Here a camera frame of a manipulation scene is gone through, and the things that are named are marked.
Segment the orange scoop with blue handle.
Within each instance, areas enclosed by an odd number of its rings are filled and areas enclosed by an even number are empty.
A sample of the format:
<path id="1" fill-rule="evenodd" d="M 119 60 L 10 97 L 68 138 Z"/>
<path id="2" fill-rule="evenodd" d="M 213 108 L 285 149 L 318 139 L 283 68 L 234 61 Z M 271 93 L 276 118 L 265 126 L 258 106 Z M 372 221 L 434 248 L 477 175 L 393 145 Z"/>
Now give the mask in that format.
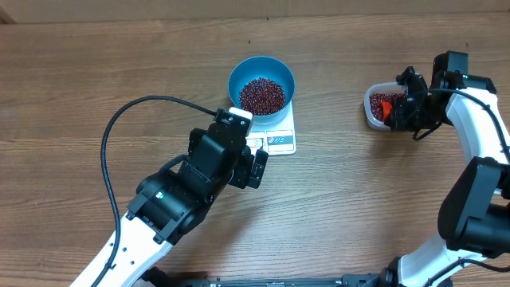
<path id="1" fill-rule="evenodd" d="M 393 105 L 388 101 L 380 101 L 376 108 L 375 118 L 381 122 L 384 122 L 386 118 L 390 115 L 391 109 Z"/>

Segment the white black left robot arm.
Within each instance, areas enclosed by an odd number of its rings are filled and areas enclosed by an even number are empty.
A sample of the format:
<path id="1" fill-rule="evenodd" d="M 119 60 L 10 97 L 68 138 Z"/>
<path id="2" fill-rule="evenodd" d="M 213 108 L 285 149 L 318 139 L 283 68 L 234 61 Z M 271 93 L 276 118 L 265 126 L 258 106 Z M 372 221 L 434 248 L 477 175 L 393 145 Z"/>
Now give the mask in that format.
<path id="1" fill-rule="evenodd" d="M 268 155 L 246 143 L 250 122 L 232 116 L 190 133 L 189 151 L 145 178 L 120 226 L 75 286 L 133 286 L 206 217 L 222 190 L 258 188 Z"/>

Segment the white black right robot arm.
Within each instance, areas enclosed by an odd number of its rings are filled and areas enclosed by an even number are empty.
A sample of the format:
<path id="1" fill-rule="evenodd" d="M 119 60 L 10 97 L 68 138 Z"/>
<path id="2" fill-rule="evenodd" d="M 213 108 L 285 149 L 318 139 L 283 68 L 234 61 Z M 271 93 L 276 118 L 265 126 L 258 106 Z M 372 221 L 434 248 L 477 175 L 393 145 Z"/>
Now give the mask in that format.
<path id="1" fill-rule="evenodd" d="M 437 234 L 395 258 L 377 286 L 451 286 L 451 277 L 469 265 L 509 271 L 487 263 L 509 251 L 509 207 L 492 203 L 495 192 L 509 197 L 509 134 L 492 80 L 469 74 L 468 67 L 466 53 L 439 54 L 429 85 L 408 67 L 395 79 L 405 95 L 383 104 L 384 124 L 392 132 L 412 132 L 415 141 L 443 124 L 453 126 L 466 167 L 441 204 Z"/>

